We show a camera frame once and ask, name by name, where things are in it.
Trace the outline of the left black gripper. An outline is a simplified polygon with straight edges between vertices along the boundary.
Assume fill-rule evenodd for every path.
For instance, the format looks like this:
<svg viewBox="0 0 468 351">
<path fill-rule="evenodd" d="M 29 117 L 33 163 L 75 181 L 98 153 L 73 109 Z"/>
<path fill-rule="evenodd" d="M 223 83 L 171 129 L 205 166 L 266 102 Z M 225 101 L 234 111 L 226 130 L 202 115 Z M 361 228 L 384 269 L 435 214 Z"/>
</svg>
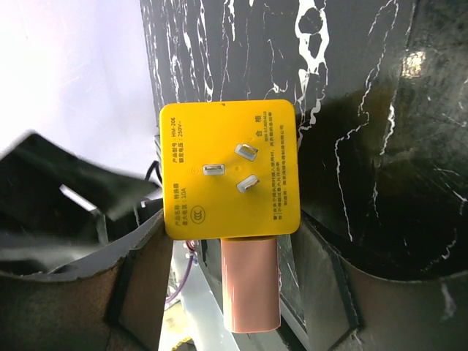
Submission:
<svg viewBox="0 0 468 351">
<path fill-rule="evenodd" d="M 1 269 L 57 271 L 94 253 L 136 229 L 160 190 L 30 132 L 1 153 Z"/>
</svg>

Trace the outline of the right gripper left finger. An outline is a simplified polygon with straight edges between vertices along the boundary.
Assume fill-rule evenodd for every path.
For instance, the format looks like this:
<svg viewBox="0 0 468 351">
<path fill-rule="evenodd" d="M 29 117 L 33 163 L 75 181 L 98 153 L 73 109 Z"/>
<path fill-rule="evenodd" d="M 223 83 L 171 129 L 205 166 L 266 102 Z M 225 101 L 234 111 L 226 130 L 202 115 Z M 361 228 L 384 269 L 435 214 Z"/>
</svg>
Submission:
<svg viewBox="0 0 468 351">
<path fill-rule="evenodd" d="M 64 273 L 2 273 L 1 349 L 157 350 L 172 247 L 159 211 Z"/>
</svg>

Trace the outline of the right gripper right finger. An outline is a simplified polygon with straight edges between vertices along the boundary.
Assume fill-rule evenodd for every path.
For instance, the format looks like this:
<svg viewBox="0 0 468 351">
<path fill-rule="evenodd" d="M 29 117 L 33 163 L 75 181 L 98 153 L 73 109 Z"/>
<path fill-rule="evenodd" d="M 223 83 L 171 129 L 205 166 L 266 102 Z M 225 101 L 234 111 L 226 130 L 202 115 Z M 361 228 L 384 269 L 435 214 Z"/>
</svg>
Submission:
<svg viewBox="0 0 468 351">
<path fill-rule="evenodd" d="M 467 272 L 417 276 L 308 214 L 292 236 L 312 350 L 466 350 Z"/>
</svg>

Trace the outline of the pink plug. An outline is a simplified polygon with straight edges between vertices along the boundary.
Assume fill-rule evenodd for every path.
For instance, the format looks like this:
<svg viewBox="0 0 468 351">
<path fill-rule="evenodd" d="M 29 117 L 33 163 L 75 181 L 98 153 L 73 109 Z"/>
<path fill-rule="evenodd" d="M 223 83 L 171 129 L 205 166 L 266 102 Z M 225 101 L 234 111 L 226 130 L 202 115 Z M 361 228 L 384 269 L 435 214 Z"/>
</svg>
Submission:
<svg viewBox="0 0 468 351">
<path fill-rule="evenodd" d="M 277 239 L 223 239 L 224 326 L 232 333 L 263 333 L 281 325 Z"/>
</svg>

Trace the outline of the yellow cube socket adapter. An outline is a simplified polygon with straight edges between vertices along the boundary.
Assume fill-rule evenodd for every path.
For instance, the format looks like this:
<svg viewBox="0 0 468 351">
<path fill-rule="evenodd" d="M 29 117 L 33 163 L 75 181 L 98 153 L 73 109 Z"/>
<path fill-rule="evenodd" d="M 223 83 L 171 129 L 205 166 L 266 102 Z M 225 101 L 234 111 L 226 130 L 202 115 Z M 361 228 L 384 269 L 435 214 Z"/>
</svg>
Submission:
<svg viewBox="0 0 468 351">
<path fill-rule="evenodd" d="M 175 240 L 294 233 L 295 108 L 284 99 L 173 103 L 159 115 L 164 222 Z"/>
</svg>

